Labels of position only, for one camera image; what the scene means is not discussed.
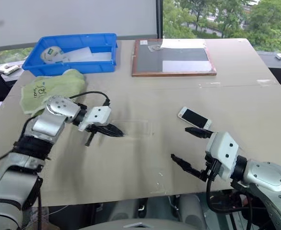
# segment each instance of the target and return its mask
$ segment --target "green towel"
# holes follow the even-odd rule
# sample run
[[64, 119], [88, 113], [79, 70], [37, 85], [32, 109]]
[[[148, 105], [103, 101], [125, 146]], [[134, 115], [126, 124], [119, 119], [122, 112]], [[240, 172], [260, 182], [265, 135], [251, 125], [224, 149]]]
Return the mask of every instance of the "green towel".
[[84, 90], [84, 76], [76, 69], [69, 69], [55, 77], [37, 77], [21, 89], [20, 105], [25, 114], [36, 114], [45, 108], [44, 102], [51, 96], [70, 97]]

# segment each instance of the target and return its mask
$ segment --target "smartphone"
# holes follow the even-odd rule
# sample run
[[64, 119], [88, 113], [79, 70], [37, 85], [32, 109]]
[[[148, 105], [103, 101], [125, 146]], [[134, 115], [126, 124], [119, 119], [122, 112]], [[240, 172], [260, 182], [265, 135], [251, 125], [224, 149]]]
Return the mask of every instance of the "smartphone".
[[178, 117], [194, 126], [197, 126], [198, 128], [209, 129], [210, 125], [212, 124], [211, 120], [204, 118], [199, 114], [196, 114], [187, 107], [183, 107], [181, 109], [178, 114]]

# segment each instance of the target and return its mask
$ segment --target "phone screen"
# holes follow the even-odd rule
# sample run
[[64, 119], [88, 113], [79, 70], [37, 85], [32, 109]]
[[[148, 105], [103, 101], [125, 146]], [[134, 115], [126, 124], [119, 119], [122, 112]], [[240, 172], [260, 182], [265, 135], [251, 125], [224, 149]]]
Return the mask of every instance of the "phone screen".
[[187, 109], [185, 113], [183, 114], [182, 118], [184, 120], [187, 120], [189, 123], [192, 123], [199, 128], [203, 128], [205, 124], [207, 123], [207, 119], [194, 113], [193, 111]]

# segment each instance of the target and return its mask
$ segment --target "wooden board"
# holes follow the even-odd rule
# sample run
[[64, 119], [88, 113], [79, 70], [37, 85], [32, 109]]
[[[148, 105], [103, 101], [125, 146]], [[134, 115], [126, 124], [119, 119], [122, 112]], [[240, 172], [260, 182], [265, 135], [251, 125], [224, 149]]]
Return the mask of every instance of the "wooden board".
[[139, 39], [135, 41], [133, 77], [216, 75], [203, 39]]

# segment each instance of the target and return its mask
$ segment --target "robotic arm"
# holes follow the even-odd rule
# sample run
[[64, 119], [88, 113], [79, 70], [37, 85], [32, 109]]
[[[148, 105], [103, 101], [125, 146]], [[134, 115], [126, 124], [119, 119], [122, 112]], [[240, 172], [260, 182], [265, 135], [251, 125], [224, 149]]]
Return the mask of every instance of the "robotic arm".
[[210, 139], [205, 150], [207, 168], [198, 171], [174, 154], [171, 156], [173, 161], [202, 181], [208, 180], [207, 194], [217, 175], [225, 181], [232, 179], [233, 188], [250, 193], [263, 202], [275, 228], [281, 230], [281, 166], [247, 160], [238, 155], [239, 146], [227, 132], [213, 133], [194, 127], [186, 128], [186, 131], [196, 137]]
[[0, 230], [17, 230], [22, 224], [22, 210], [31, 207], [43, 179], [39, 177], [52, 146], [65, 123], [73, 123], [80, 131], [91, 132], [86, 145], [96, 132], [112, 137], [123, 133], [108, 124], [111, 113], [109, 99], [104, 106], [87, 109], [68, 98], [53, 96], [42, 115], [29, 119], [13, 149], [5, 154], [0, 167]]

